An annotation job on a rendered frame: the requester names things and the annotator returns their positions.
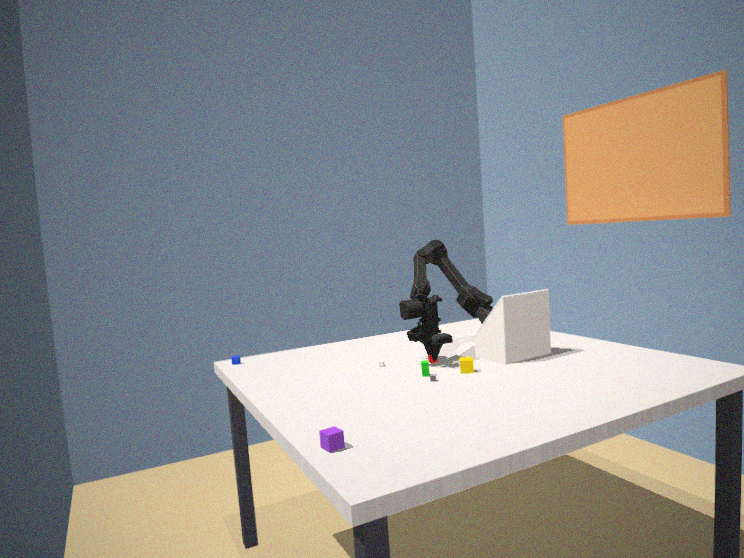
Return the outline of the purple cube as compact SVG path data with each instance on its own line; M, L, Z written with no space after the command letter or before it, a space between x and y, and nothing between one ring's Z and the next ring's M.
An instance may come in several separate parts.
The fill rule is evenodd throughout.
M344 431L335 426L319 430L319 437L320 448L329 453L345 448Z

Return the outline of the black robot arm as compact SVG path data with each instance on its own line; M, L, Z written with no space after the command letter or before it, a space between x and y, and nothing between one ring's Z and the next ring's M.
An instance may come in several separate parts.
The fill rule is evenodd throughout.
M435 294L427 298L431 291L430 283L426 278L426 264L429 263L437 265L441 269L458 292L457 302L473 318L478 317L483 324L494 309L491 306L493 298L467 283L448 258L447 249L440 240L432 240L419 249L413 258L413 262L414 283L410 293L411 300L403 300L399 303L403 320L438 315L437 302L442 301L442 299ZM431 337L428 325L423 324L417 322L417 327L407 332L409 341L418 342L425 336Z

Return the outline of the yellow cube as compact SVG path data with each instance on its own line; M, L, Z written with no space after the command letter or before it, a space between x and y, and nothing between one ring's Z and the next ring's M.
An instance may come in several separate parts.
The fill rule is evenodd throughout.
M461 374L474 374L473 357L460 358Z

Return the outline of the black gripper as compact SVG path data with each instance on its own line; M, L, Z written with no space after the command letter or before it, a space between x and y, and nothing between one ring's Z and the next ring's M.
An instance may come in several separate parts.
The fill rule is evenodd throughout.
M422 325L426 323L429 327L431 337L425 336L420 339L420 342L424 345L427 355L432 355L433 361L437 360L443 344L453 342L453 337L450 334L442 333L442 330L439 330L439 321L441 321L441 318L438 318L438 315L433 317L421 316L421 319L419 319Z

